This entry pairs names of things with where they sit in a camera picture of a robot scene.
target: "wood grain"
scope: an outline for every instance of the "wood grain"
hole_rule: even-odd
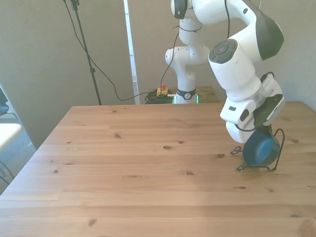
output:
[[[315,237],[316,116],[275,173],[235,168],[221,104],[73,107],[0,197],[0,237]]]

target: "wall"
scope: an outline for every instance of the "wall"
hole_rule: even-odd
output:
[[[67,0],[71,14],[75,14]],[[79,15],[91,57],[133,96],[123,0],[81,0]],[[0,83],[38,148],[71,106],[97,105],[85,52],[62,0],[0,2]],[[120,102],[96,73],[104,105]]]
[[[179,25],[171,13],[171,0],[129,0],[129,13],[132,29],[134,55],[139,92],[147,92],[159,87],[161,77],[167,67],[165,52],[172,48]],[[259,6],[260,0],[253,3]],[[240,20],[232,20],[231,35],[245,27]],[[227,37],[227,22],[213,26],[204,26],[202,30],[204,44],[212,48]],[[183,45],[180,40],[177,46]],[[222,102],[226,93],[218,84],[209,64],[188,67],[197,76],[197,86],[212,86]],[[177,77],[172,68],[167,72],[164,82],[168,87],[177,86]]]
[[[280,25],[285,42],[276,57],[258,65],[259,75],[273,71],[287,100],[316,111],[316,1],[263,0],[261,9]]]

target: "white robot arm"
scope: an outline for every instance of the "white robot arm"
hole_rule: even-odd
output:
[[[225,0],[189,1],[201,23],[211,25],[227,20]],[[183,15],[181,9],[186,0],[172,2],[178,17]],[[250,0],[227,0],[227,8],[231,18],[241,18],[247,27],[217,44],[208,60],[228,97],[221,118],[227,121],[231,137],[245,143],[255,130],[271,125],[285,104],[273,73],[267,73],[260,79],[253,65],[275,56],[282,47],[284,37],[276,22]]]
[[[202,23],[197,19],[192,4],[189,1],[182,1],[180,12],[183,15],[178,16],[180,5],[178,1],[171,2],[171,10],[174,16],[180,20],[179,38],[187,46],[175,47],[166,52],[166,62],[177,74],[178,90],[176,94],[177,104],[197,103],[196,94],[196,75],[187,71],[187,66],[202,65],[208,62],[210,49],[203,44],[201,38]]]

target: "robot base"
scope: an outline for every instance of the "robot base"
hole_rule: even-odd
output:
[[[176,95],[173,98],[173,104],[198,104],[198,95],[192,96],[190,100],[185,100],[181,95]]]

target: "microphone stand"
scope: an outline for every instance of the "microphone stand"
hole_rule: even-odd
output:
[[[98,102],[99,102],[99,105],[102,105],[100,94],[99,94],[99,90],[98,90],[98,86],[97,86],[97,82],[96,82],[95,75],[94,75],[95,69],[92,67],[92,64],[91,64],[88,48],[87,48],[87,45],[86,45],[86,42],[85,42],[85,39],[84,39],[84,34],[83,34],[83,30],[82,30],[80,19],[79,19],[79,15],[78,15],[78,7],[77,6],[79,6],[79,0],[70,0],[70,1],[71,1],[72,6],[73,6],[73,10],[76,13],[76,17],[77,17],[78,25],[79,25],[79,28],[80,28],[81,37],[82,37],[82,42],[83,42],[83,46],[84,46],[84,50],[85,50],[85,53],[87,55],[87,59],[88,59],[89,67],[90,67],[90,72],[91,72],[91,75],[92,75],[92,80],[93,80],[93,84],[94,84],[94,88],[95,88],[95,92],[96,92],[97,97],[98,97]]]

